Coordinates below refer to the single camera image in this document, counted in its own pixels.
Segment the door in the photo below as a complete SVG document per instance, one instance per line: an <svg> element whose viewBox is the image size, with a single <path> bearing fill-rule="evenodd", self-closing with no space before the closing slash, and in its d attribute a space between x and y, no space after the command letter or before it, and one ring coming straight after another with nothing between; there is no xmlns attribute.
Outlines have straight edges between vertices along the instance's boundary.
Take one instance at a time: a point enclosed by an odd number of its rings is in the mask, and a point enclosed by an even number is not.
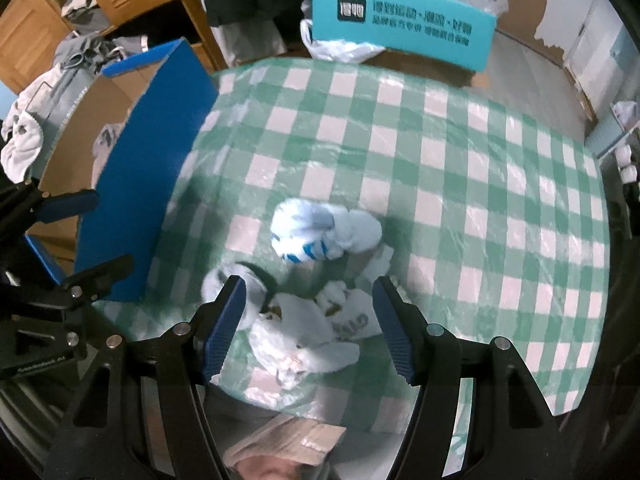
<svg viewBox="0 0 640 480"><path fill-rule="evenodd" d="M46 0L11 0L0 16L0 80L19 94L51 69L70 29Z"/></svg>

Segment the blue gripper pad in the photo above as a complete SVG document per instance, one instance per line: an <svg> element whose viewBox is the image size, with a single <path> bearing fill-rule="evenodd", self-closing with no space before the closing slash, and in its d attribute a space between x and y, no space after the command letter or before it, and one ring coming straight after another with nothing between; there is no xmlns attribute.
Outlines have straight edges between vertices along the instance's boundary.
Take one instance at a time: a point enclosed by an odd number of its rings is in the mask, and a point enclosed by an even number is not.
<svg viewBox="0 0 640 480"><path fill-rule="evenodd" d="M404 302L386 276L381 276L373 283L372 298L373 310L389 347L396 373L411 384L416 377L412 342L396 312L397 308L404 306Z"/></svg>
<svg viewBox="0 0 640 480"><path fill-rule="evenodd" d="M202 373L207 381L220 373L225 362L226 353L231 346L236 328L246 305L246 284L239 276L230 276L218 294L214 303L222 308L209 336L204 341Z"/></svg>

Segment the table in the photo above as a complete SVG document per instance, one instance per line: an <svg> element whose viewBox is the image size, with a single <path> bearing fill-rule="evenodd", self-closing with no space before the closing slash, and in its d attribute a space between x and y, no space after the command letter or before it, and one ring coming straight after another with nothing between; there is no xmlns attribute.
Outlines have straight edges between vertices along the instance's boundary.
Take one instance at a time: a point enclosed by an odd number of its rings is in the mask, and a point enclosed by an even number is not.
<svg viewBox="0 0 640 480"><path fill-rule="evenodd" d="M145 301L98 306L128 337L196 310L205 273L248 262L267 286L312 298L356 283L362 258L292 266L270 245L289 196L359 206L394 249L390 274L429 322L509 338L554 414L580 402L607 302L609 231L599 168L583 146L465 91L389 70L269 59L217 75L218 98L185 162ZM382 336L356 365L283 391L237 333L216 382L233 396L363 431L402 433L417 391ZM463 382L452 457L462 455Z"/></svg>

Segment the cardboard box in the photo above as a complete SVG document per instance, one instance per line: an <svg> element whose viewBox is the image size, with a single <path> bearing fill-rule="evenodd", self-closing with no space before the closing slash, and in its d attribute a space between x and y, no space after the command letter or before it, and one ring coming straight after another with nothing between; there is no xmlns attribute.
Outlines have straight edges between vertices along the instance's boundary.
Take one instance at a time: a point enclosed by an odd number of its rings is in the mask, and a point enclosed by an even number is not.
<svg viewBox="0 0 640 480"><path fill-rule="evenodd" d="M96 185L98 207L28 234L68 273L132 254L133 274L109 299L140 300L180 168L217 96L185 40L104 69L69 115L40 180L53 196L89 189L94 140L105 124L125 123ZM60 276L48 257L40 259Z"/></svg>
<svg viewBox="0 0 640 480"><path fill-rule="evenodd" d="M313 0L312 9L315 40L372 43L475 72L486 66L497 21L456 0Z"/></svg>

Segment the wall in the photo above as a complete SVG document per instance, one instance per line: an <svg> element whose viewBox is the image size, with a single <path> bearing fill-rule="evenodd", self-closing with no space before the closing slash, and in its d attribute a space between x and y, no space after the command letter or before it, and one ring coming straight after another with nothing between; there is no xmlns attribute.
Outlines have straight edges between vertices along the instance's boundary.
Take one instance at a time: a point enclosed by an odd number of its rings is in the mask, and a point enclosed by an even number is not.
<svg viewBox="0 0 640 480"><path fill-rule="evenodd" d="M15 94L0 81L0 120L6 118L6 113L14 101Z"/></svg>
<svg viewBox="0 0 640 480"><path fill-rule="evenodd" d="M498 28L562 64L577 41L594 0L508 0Z"/></svg>
<svg viewBox="0 0 640 480"><path fill-rule="evenodd" d="M633 89L638 50L608 0L508 1L498 28L566 67L598 118L623 87Z"/></svg>
<svg viewBox="0 0 640 480"><path fill-rule="evenodd" d="M622 20L608 0L594 0L574 50L565 60L577 85L588 97L599 119L609 104L619 100L623 86L630 95L638 85L640 54Z"/></svg>

